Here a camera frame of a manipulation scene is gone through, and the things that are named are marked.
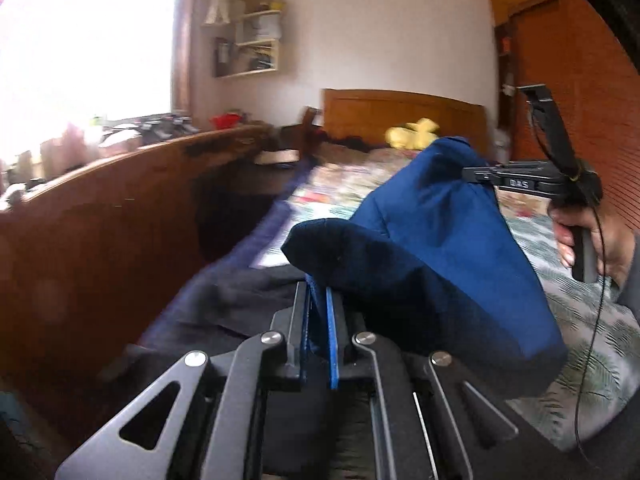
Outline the person's right hand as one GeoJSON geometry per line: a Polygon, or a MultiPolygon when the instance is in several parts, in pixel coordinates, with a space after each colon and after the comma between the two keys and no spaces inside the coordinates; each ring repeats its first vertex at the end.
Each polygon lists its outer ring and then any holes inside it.
{"type": "Polygon", "coordinates": [[[622,288],[627,281],[634,260],[636,238],[634,231],[606,200],[600,203],[597,214],[587,207],[559,207],[550,205],[548,215],[562,265],[574,266],[575,246],[571,226],[580,226],[591,234],[598,255],[598,272],[612,278],[622,288]]]}

